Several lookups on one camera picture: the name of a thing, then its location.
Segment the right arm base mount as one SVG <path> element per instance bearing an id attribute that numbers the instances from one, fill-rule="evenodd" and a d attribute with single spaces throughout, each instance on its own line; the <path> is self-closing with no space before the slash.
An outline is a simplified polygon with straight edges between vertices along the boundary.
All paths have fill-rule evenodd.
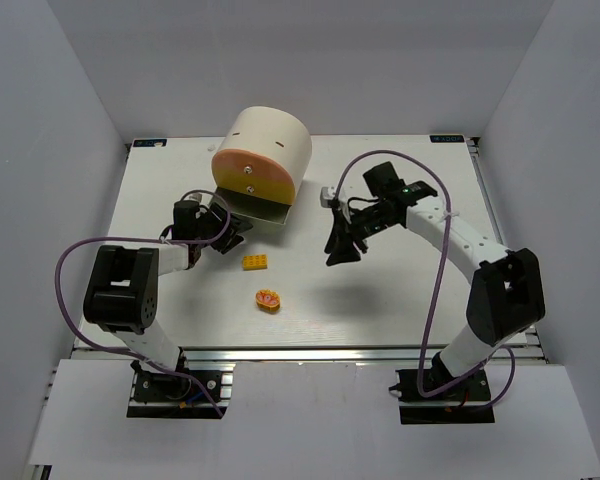
<path id="1" fill-rule="evenodd" d="M 418 369 L 396 371 L 397 382 L 388 388 L 398 400 L 402 425 L 493 424 L 495 415 L 489 382 L 484 368 L 434 396 L 425 397 L 417 389 Z"/>

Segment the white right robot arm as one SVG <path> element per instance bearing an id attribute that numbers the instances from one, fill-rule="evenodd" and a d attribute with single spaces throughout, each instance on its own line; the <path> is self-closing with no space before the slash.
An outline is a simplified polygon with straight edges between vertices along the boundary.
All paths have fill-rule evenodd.
<path id="1" fill-rule="evenodd" d="M 466 326 L 434 356 L 429 368 L 418 368 L 419 394 L 438 396 L 545 316 L 539 260 L 527 248 L 514 251 L 480 234 L 451 211 L 445 191 L 424 181 L 406 183 L 389 162 L 368 170 L 363 178 L 371 194 L 363 209 L 350 207 L 338 187 L 325 187 L 320 193 L 322 207 L 333 216 L 324 249 L 327 265 L 360 261 L 368 238 L 399 225 L 436 248 L 440 263 L 452 263 L 470 285 Z"/>

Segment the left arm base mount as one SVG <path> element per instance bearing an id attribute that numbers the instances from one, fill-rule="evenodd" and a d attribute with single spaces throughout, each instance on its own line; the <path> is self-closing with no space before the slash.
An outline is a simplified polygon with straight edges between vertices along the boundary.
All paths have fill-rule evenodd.
<path id="1" fill-rule="evenodd" d="M 166 374 L 139 360 L 131 362 L 132 386 L 126 417 L 131 419 L 219 420 L 202 389 L 188 378 Z M 228 408 L 233 385 L 233 368 L 220 364 L 179 360 L 177 370 L 195 377 L 206 389 L 218 409 Z"/>

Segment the yellow drawer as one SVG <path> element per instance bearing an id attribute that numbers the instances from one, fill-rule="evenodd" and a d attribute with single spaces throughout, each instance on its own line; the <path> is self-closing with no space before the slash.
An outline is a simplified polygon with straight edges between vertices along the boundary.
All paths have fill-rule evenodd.
<path id="1" fill-rule="evenodd" d="M 223 189 L 286 205 L 292 205 L 296 197 L 293 180 L 284 169 L 252 166 L 246 173 L 244 167 L 220 167 L 212 173 L 216 185 Z"/>

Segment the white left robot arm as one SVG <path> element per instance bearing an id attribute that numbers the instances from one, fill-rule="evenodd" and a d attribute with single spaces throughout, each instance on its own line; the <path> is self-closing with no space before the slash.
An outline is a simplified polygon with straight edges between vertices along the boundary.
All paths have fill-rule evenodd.
<path id="1" fill-rule="evenodd" d="M 173 207 L 171 237 L 159 247 L 105 244 L 97 252 L 83 302 L 85 320 L 121 340 L 133 353 L 175 370 L 181 348 L 156 319 L 159 278 L 194 267 L 209 246 L 225 254 L 253 228 L 222 204 L 180 200 Z"/>

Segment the yellow lego brick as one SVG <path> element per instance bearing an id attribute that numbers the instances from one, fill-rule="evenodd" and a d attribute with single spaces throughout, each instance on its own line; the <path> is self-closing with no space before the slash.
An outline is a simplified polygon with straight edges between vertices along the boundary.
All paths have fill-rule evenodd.
<path id="1" fill-rule="evenodd" d="M 243 257 L 242 268 L 245 271 L 263 270 L 268 268 L 266 254 L 247 255 Z"/>

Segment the orange oval lego piece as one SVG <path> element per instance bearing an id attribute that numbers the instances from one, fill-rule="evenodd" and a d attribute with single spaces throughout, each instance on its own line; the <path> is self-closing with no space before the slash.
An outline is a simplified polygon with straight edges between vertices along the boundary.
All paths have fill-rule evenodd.
<path id="1" fill-rule="evenodd" d="M 280 296 L 272 290 L 262 289 L 257 291 L 255 302 L 260 310 L 268 313 L 276 313 L 281 308 Z"/>

